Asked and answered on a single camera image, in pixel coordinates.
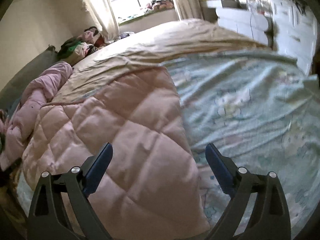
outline metal screw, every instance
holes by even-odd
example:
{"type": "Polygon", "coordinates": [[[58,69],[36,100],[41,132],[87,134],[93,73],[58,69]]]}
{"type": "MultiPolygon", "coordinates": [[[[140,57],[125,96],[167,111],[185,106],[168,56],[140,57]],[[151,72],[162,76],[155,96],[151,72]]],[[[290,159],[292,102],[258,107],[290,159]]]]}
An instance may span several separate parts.
{"type": "Polygon", "coordinates": [[[72,173],[78,173],[80,171],[80,167],[76,166],[71,169],[72,173]]]}
{"type": "Polygon", "coordinates": [[[43,177],[43,178],[48,177],[48,176],[49,176],[49,172],[48,171],[44,171],[41,174],[41,177],[43,177]]]}
{"type": "Polygon", "coordinates": [[[276,178],[277,174],[272,171],[272,172],[269,173],[269,176],[272,177],[272,178],[276,178]]]}
{"type": "Polygon", "coordinates": [[[247,169],[244,168],[244,167],[240,167],[240,168],[238,169],[238,171],[239,171],[240,173],[242,173],[242,174],[246,174],[246,173],[247,173],[247,169]]]}

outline white cabinet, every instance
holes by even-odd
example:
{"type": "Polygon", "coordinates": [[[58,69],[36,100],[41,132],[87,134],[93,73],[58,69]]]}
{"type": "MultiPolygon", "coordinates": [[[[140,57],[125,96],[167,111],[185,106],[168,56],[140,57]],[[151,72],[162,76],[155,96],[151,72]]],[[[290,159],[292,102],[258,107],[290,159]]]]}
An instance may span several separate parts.
{"type": "Polygon", "coordinates": [[[309,7],[301,14],[290,0],[272,0],[274,50],[297,58],[297,66],[306,74],[311,71],[317,45],[317,20],[309,7]]]}

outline bed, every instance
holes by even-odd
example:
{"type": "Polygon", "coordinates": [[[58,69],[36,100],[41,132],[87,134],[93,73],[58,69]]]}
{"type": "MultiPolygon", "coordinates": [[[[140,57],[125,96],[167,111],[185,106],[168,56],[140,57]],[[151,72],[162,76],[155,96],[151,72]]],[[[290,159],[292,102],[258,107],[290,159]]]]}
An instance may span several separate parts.
{"type": "MultiPolygon", "coordinates": [[[[229,201],[204,157],[206,144],[213,142],[238,166],[279,175],[294,238],[320,197],[317,78],[305,76],[294,59],[217,25],[190,19],[156,26],[86,57],[74,66],[52,102],[83,100],[115,76],[150,66],[166,67],[177,88],[211,228],[229,201]]],[[[16,196],[28,215],[33,192],[23,172],[16,177],[16,196]]],[[[253,202],[254,196],[238,233],[248,222],[253,202]]]]}

